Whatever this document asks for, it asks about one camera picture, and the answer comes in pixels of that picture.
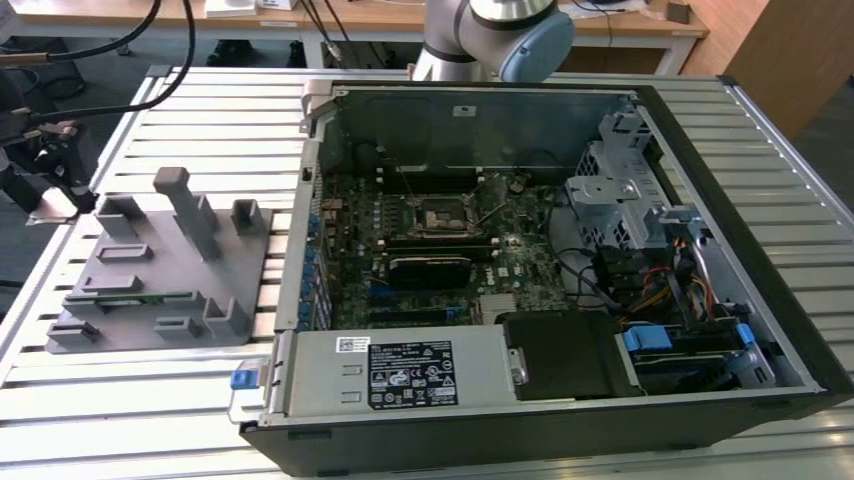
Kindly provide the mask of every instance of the black cable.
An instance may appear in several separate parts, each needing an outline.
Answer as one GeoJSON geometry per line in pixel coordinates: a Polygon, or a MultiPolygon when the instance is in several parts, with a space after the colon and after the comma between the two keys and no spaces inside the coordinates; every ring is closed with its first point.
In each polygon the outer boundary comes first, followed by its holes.
{"type": "Polygon", "coordinates": [[[187,73],[190,72],[190,67],[193,67],[193,59],[197,55],[197,20],[193,16],[193,4],[190,2],[191,0],[182,0],[182,3],[185,4],[185,14],[187,16],[187,37],[190,42],[190,45],[187,46],[187,57],[185,58],[185,65],[182,65],[182,69],[178,72],[175,81],[158,96],[158,98],[137,105],[83,108],[79,110],[66,110],[63,112],[47,113],[44,115],[34,115],[30,118],[31,125],[56,123],[64,120],[94,117],[98,115],[114,115],[119,113],[139,112],[142,110],[149,110],[157,107],[165,102],[167,98],[173,96],[175,90],[178,90],[178,87],[185,82],[185,78],[187,77],[187,73]]]}
{"type": "Polygon", "coordinates": [[[580,4],[577,0],[573,0],[573,3],[582,10],[586,10],[589,12],[601,12],[605,15],[605,21],[606,21],[606,23],[609,25],[609,46],[605,49],[604,62],[602,62],[602,71],[608,72],[609,55],[612,53],[612,46],[614,45],[614,29],[612,28],[612,15],[609,14],[609,12],[625,13],[626,9],[625,8],[602,8],[598,4],[596,4],[593,2],[590,4],[594,6],[594,8],[588,8],[582,4],[580,4]]]}
{"type": "Polygon", "coordinates": [[[386,64],[386,60],[383,56],[377,51],[377,47],[374,46],[374,42],[369,42],[369,47],[371,48],[371,52],[374,52],[374,56],[377,57],[377,61],[379,61],[381,68],[386,68],[389,65],[386,64]]]}
{"type": "Polygon", "coordinates": [[[593,250],[589,250],[586,248],[580,248],[580,247],[566,247],[562,248],[556,255],[564,255],[566,252],[577,252],[581,253],[582,255],[585,255],[586,257],[593,257],[596,255],[596,252],[593,250]]]}
{"type": "MultiPolygon", "coordinates": [[[[315,5],[313,0],[299,0],[301,5],[303,6],[303,8],[306,9],[306,13],[309,14],[309,18],[311,18],[311,23],[315,24],[315,28],[318,29],[318,32],[321,32],[321,36],[323,37],[323,41],[326,42],[327,46],[330,48],[337,48],[334,47],[335,42],[333,42],[333,39],[330,38],[330,34],[326,31],[326,26],[323,25],[323,20],[321,19],[321,13],[318,12],[318,6],[315,5]]],[[[341,68],[347,68],[345,66],[345,62],[342,59],[338,58],[338,56],[333,55],[333,58],[335,58],[335,61],[338,63],[338,66],[341,68]]]]}
{"type": "Polygon", "coordinates": [[[359,58],[359,52],[357,50],[357,45],[350,40],[350,35],[347,35],[347,30],[345,30],[345,24],[342,23],[341,18],[338,18],[338,13],[335,12],[335,7],[333,7],[333,3],[330,0],[323,0],[326,3],[326,7],[330,9],[330,13],[333,14],[333,18],[335,19],[335,23],[338,24],[338,28],[342,31],[342,35],[345,36],[345,42],[347,43],[347,47],[350,48],[350,52],[353,53],[353,58],[357,61],[357,68],[362,68],[362,59],[359,58]]]}
{"type": "Polygon", "coordinates": [[[617,313],[624,313],[626,311],[624,306],[614,301],[614,299],[609,296],[609,294],[600,288],[600,286],[589,278],[582,276],[580,274],[580,272],[573,267],[570,267],[568,265],[568,263],[558,256],[558,252],[556,251],[556,246],[552,243],[552,235],[549,234],[549,227],[552,225],[552,215],[553,215],[554,210],[556,210],[556,204],[557,204],[557,200],[558,200],[558,193],[561,192],[561,189],[562,189],[562,187],[558,187],[556,189],[554,198],[553,198],[552,204],[549,206],[549,213],[546,214],[546,224],[544,226],[544,234],[546,236],[546,246],[549,247],[549,252],[552,253],[552,256],[554,257],[556,261],[558,262],[558,265],[561,265],[561,268],[564,268],[564,270],[570,275],[573,275],[580,281],[582,281],[582,282],[585,282],[588,284],[588,286],[593,290],[593,293],[596,293],[597,296],[602,299],[602,303],[605,303],[605,306],[609,308],[609,310],[612,310],[612,311],[614,311],[617,313]]]}
{"type": "Polygon", "coordinates": [[[578,300],[581,300],[582,295],[585,294],[585,292],[584,292],[584,290],[582,290],[582,289],[585,288],[585,286],[582,285],[582,283],[584,283],[584,282],[582,282],[582,278],[585,278],[585,272],[586,272],[588,270],[593,270],[593,265],[588,265],[585,268],[582,268],[582,269],[578,271],[578,284],[576,285],[576,297],[577,297],[577,302],[578,302],[578,300]]]}
{"type": "Polygon", "coordinates": [[[149,11],[149,15],[137,26],[131,33],[129,33],[125,37],[118,39],[115,42],[110,42],[107,45],[102,45],[100,47],[91,48],[88,50],[80,50],[76,52],[66,52],[66,53],[48,53],[48,61],[51,62],[68,62],[72,60],[78,60],[80,58],[94,57],[95,55],[100,55],[102,53],[111,52],[121,47],[125,47],[129,43],[131,43],[137,38],[143,34],[143,32],[149,29],[151,24],[158,17],[158,13],[161,12],[161,5],[163,4],[163,0],[154,0],[151,4],[151,10],[149,11]]]}

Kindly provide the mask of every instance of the aluminum extrusion table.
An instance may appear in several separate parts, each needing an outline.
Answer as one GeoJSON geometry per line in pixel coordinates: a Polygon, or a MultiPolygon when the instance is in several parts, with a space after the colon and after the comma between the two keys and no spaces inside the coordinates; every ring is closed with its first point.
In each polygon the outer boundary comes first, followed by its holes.
{"type": "MultiPolygon", "coordinates": [[[[135,101],[153,98],[174,77],[149,77],[135,101]]],[[[174,98],[122,119],[100,158],[99,192],[134,193],[143,208],[167,209],[151,181],[159,167],[181,165],[194,174],[193,190],[209,194],[214,208],[249,196],[277,211],[254,340],[227,348],[47,353],[46,332],[100,231],[88,216],[76,226],[59,227],[0,326],[2,479],[287,478],[241,439],[226,410],[231,371],[271,351],[303,138],[299,97],[303,82],[318,77],[401,80],[403,74],[197,68],[174,98]]],[[[854,218],[741,89],[716,78],[560,75],[552,81],[658,87],[837,356],[854,371],[854,218]]],[[[804,420],[764,425],[709,449],[371,478],[852,478],[852,407],[849,402],[804,420]]]]}

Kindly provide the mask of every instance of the blue plastic clip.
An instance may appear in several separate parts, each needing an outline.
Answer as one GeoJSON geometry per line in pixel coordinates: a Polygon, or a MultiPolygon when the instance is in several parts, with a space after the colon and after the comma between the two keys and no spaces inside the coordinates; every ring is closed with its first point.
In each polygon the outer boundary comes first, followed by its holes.
{"type": "Polygon", "coordinates": [[[738,336],[742,337],[742,342],[745,342],[745,346],[750,346],[757,343],[757,337],[753,334],[753,330],[750,329],[750,325],[746,323],[740,323],[736,326],[736,331],[738,332],[738,336]]]}
{"type": "Polygon", "coordinates": [[[630,352],[637,350],[668,350],[673,348],[668,329],[661,325],[632,327],[624,333],[624,341],[630,352]]]}
{"type": "Polygon", "coordinates": [[[231,372],[231,389],[253,390],[258,388],[258,370],[235,370],[231,372]]]}

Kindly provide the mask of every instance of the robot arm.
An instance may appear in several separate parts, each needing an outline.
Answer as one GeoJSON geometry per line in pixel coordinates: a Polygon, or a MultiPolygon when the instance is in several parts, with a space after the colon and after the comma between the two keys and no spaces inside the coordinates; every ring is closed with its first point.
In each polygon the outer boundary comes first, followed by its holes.
{"type": "Polygon", "coordinates": [[[76,121],[31,125],[24,99],[0,71],[0,191],[35,223],[62,223],[95,209],[78,150],[82,128],[76,121]]]}
{"type": "Polygon", "coordinates": [[[431,0],[414,80],[542,82],[576,37],[557,0],[431,0]]]}

